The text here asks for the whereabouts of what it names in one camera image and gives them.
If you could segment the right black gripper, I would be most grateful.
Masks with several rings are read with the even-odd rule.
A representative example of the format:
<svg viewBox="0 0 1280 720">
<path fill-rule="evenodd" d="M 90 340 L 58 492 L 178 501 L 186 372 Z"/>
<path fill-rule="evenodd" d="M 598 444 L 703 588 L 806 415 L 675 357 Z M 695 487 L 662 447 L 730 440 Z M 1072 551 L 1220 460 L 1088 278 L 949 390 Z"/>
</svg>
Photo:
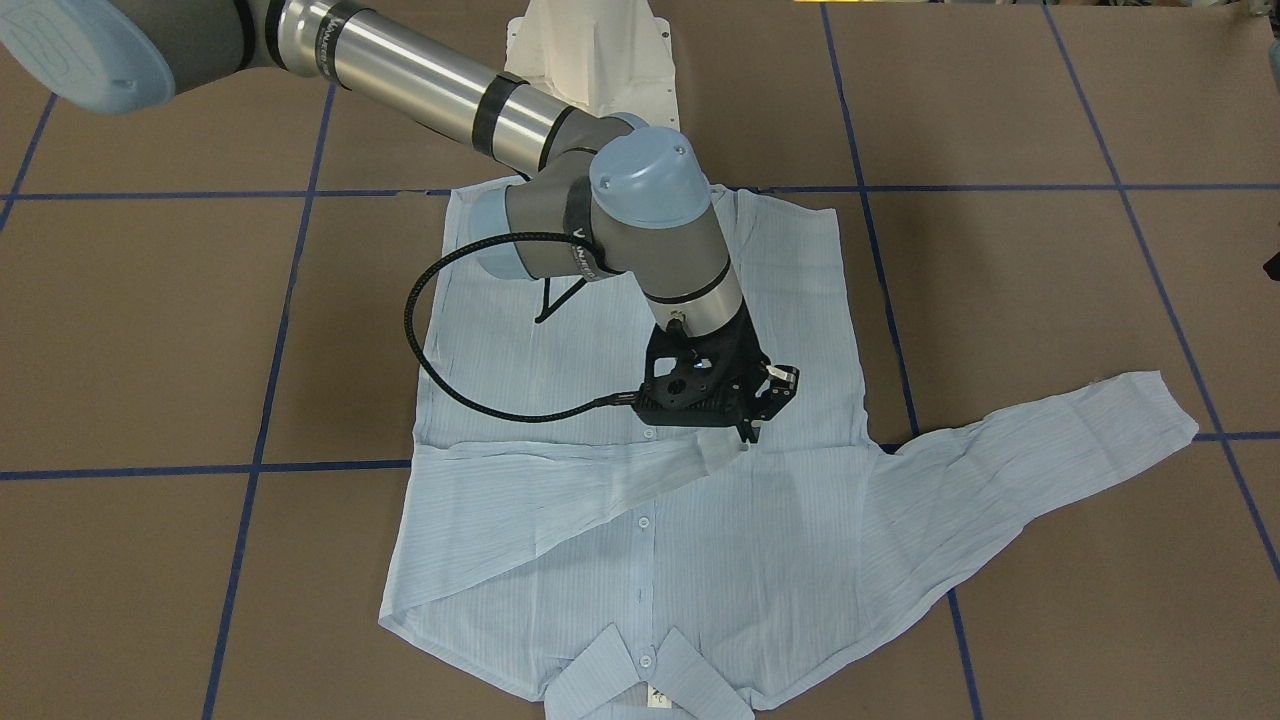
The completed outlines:
<svg viewBox="0 0 1280 720">
<path fill-rule="evenodd" d="M 718 331 L 691 337 L 680 319 L 646 343 L 640 420 L 652 427 L 735 428 L 745 445 L 797 395 L 799 369 L 762 351 L 742 306 Z"/>
</svg>

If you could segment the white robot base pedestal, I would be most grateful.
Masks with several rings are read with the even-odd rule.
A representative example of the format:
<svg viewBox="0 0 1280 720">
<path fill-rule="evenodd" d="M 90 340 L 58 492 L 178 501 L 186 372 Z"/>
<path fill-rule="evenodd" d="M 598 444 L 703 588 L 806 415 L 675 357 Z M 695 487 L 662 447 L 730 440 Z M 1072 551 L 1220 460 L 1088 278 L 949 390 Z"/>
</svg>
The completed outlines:
<svg viewBox="0 0 1280 720">
<path fill-rule="evenodd" d="M 648 1 L 531 1 L 507 24 L 504 69 L 593 115 L 680 129 L 672 40 Z"/>
</svg>

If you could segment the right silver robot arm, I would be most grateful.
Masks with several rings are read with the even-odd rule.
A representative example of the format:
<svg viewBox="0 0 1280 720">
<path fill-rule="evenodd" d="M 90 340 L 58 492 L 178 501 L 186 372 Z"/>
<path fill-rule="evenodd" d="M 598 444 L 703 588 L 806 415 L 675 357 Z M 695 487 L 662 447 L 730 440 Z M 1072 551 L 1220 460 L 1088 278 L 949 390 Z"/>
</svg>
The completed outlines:
<svg viewBox="0 0 1280 720">
<path fill-rule="evenodd" d="M 678 131 L 595 115 L 361 1 L 5 1 L 3 46 L 42 86 L 87 111 L 124 115 L 259 67 L 317 77 L 466 146 L 520 177 L 488 193 L 479 240 L 413 283 L 404 333 L 430 382 L 504 421 L 562 421 L 622 406 L 650 425 L 732 427 L 759 439 L 800 372 L 762 350 L 712 208 Z M 416 307 L 448 265 L 477 259 L 507 279 L 588 283 L 631 275 L 654 316 L 635 391 L 549 414 L 488 407 L 434 368 Z"/>
</svg>

